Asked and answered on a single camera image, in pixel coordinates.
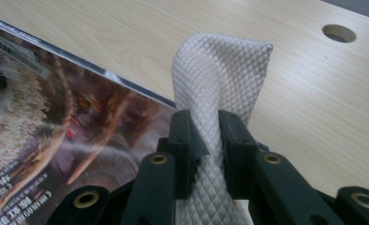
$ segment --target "magazine cover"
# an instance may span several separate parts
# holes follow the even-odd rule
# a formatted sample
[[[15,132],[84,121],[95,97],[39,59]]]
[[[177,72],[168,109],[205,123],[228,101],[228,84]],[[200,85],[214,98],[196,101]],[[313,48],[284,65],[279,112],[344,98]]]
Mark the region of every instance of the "magazine cover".
[[[0,22],[0,225],[45,224],[74,189],[113,191],[168,137],[174,104]]]

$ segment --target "white fabric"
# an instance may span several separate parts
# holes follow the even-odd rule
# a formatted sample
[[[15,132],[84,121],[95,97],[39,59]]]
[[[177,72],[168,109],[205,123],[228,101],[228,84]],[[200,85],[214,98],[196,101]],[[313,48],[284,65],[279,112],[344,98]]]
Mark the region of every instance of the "white fabric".
[[[177,224],[244,224],[226,190],[217,113],[237,113],[248,123],[272,49],[268,42],[197,33],[176,53],[172,79],[177,109],[191,111],[210,151],[200,161],[192,195],[176,203]]]

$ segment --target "brass screw hole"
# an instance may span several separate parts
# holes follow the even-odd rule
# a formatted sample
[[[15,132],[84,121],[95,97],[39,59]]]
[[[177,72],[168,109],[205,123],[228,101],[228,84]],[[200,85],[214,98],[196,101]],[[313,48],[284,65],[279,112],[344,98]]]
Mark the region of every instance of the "brass screw hole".
[[[280,157],[277,157],[275,155],[266,155],[263,157],[263,159],[271,164],[280,164],[282,161]]]
[[[85,191],[78,195],[73,204],[76,208],[88,208],[99,200],[99,194],[96,191]]]
[[[351,194],[351,198],[357,204],[369,209],[369,195],[361,192],[354,192]]]
[[[157,156],[153,156],[150,160],[154,164],[163,164],[163,163],[167,162],[168,159],[164,156],[157,155]]]

